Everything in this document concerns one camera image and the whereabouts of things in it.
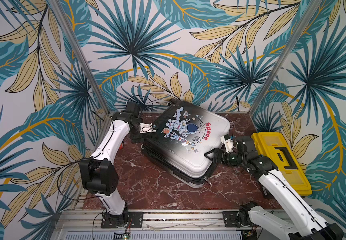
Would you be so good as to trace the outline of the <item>white space-print kids suitcase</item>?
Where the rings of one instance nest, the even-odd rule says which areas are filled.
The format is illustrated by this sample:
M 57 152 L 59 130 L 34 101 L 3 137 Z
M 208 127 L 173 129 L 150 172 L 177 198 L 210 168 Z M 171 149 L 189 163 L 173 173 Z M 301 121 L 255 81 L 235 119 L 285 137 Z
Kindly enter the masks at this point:
M 222 147 L 221 137 L 229 133 L 230 121 L 194 104 L 170 99 L 153 124 L 157 131 L 146 135 L 143 153 L 188 186 L 202 187 L 218 166 L 204 153 Z

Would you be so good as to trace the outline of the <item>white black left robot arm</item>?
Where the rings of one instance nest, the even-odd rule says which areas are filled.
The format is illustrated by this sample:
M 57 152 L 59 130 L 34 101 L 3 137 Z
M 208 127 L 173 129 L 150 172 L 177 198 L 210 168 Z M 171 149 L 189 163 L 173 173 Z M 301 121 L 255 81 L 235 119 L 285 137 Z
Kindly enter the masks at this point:
M 132 143 L 144 141 L 140 111 L 139 105 L 130 102 L 123 111 L 114 113 L 108 132 L 95 152 L 79 161 L 83 188 L 94 194 L 105 207 L 103 220 L 118 227 L 129 222 L 129 210 L 117 190 L 119 175 L 115 170 L 114 160 L 127 135 Z

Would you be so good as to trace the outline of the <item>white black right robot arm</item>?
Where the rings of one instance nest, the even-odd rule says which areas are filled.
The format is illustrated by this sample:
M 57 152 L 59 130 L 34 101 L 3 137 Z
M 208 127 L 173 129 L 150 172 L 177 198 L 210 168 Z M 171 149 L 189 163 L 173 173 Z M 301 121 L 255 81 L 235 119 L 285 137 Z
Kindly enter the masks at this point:
M 242 167 L 276 199 L 291 222 L 271 214 L 255 202 L 240 206 L 234 219 L 237 227 L 259 226 L 280 240 L 341 240 L 344 232 L 338 224 L 328 223 L 314 211 L 285 179 L 277 165 L 260 155 L 251 137 L 231 140 L 222 137 L 223 148 L 204 156 L 216 164 Z

